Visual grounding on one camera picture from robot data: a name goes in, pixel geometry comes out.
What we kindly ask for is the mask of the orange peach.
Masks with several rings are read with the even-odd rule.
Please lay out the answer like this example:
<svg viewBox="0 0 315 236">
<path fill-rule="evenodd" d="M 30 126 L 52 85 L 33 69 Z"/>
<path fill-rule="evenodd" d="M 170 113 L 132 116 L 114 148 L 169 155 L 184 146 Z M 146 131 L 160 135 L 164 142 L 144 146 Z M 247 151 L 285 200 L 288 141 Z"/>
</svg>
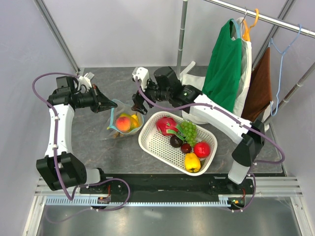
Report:
<svg viewBox="0 0 315 236">
<path fill-rule="evenodd" d="M 131 129 L 131 121 L 129 117 L 118 117 L 116 119 L 116 128 L 121 132 L 128 132 Z"/>
</svg>

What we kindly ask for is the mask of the dark red plum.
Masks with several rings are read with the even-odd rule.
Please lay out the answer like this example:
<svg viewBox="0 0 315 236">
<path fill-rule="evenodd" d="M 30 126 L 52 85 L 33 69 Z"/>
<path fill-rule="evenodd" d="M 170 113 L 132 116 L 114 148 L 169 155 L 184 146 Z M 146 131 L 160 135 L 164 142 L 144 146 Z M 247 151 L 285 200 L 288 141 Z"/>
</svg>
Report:
<svg viewBox="0 0 315 236">
<path fill-rule="evenodd" d="M 191 146 L 188 143 L 184 143 L 181 146 L 181 152 L 184 154 L 191 153 Z"/>
</svg>

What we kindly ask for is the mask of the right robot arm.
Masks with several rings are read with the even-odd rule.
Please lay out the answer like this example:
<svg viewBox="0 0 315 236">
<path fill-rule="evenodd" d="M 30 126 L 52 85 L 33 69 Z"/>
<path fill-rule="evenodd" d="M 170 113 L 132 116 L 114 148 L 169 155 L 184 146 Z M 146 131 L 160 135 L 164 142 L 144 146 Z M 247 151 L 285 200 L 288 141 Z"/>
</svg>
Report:
<svg viewBox="0 0 315 236">
<path fill-rule="evenodd" d="M 182 85 L 175 71 L 161 67 L 155 72 L 156 82 L 150 78 L 148 69 L 137 67 L 132 73 L 139 91 L 133 95 L 133 110 L 147 114 L 143 105 L 156 107 L 158 102 L 167 101 L 169 110 L 182 110 L 190 115 L 202 118 L 227 135 L 237 146 L 232 153 L 233 164 L 225 181 L 230 193 L 238 193 L 243 188 L 243 180 L 250 171 L 265 144 L 264 125 L 260 121 L 251 122 L 222 108 L 199 89 L 191 85 Z"/>
</svg>

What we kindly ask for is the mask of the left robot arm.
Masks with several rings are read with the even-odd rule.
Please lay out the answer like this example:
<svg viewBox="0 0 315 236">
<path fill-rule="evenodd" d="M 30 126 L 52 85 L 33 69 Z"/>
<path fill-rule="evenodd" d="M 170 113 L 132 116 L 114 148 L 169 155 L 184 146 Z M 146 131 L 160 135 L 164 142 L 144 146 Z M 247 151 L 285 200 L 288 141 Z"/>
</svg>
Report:
<svg viewBox="0 0 315 236">
<path fill-rule="evenodd" d="M 116 108 L 91 80 L 94 74 L 73 76 L 57 73 L 57 88 L 44 99 L 50 114 L 50 135 L 44 158 L 36 168 L 52 191 L 91 184 L 96 193 L 104 193 L 108 181 L 100 177 L 100 169 L 87 169 L 73 154 L 72 122 L 77 109 L 90 108 L 94 113 Z"/>
</svg>

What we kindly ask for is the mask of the orange green mango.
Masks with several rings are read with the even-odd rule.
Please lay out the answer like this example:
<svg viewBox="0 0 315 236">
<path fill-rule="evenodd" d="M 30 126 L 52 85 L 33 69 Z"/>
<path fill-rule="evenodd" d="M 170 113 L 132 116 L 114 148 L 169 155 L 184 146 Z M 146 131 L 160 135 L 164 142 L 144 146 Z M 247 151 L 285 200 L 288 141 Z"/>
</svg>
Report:
<svg viewBox="0 0 315 236">
<path fill-rule="evenodd" d="M 140 125 L 136 114 L 121 114 L 116 122 L 116 127 L 123 132 L 129 132 L 135 128 L 138 128 L 139 126 Z"/>
</svg>

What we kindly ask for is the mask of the brown longan bunch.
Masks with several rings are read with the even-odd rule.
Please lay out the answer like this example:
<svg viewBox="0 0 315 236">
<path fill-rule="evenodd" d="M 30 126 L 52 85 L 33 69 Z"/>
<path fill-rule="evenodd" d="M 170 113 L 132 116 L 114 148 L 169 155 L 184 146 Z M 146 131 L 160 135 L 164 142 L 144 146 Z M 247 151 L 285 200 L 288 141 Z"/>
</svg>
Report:
<svg viewBox="0 0 315 236">
<path fill-rule="evenodd" d="M 111 136 L 111 138 L 116 139 L 116 138 L 122 138 L 123 136 L 124 136 L 123 133 L 115 132 L 115 133 Z"/>
</svg>

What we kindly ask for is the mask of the yellow lemon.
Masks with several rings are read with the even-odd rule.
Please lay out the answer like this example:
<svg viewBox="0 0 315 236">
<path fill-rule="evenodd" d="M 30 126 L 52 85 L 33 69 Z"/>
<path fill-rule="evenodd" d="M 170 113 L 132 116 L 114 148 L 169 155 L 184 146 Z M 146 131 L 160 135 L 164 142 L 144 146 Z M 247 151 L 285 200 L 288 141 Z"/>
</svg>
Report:
<svg viewBox="0 0 315 236">
<path fill-rule="evenodd" d="M 132 127 L 138 128 L 140 126 L 140 122 L 139 122 L 137 114 L 133 114 L 133 115 L 131 115 L 131 117 L 133 118 Z"/>
</svg>

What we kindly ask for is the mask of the clear zip top bag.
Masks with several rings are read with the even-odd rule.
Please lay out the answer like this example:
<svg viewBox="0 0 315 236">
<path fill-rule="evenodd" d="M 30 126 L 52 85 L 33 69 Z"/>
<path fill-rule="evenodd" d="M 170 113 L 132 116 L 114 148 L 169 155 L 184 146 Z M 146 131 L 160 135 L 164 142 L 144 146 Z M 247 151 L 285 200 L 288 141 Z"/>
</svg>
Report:
<svg viewBox="0 0 315 236">
<path fill-rule="evenodd" d="M 131 109 L 117 99 L 113 99 L 117 104 L 116 108 L 111 108 L 110 116 L 100 132 L 100 139 L 115 139 L 136 134 L 144 124 L 144 116 Z"/>
</svg>

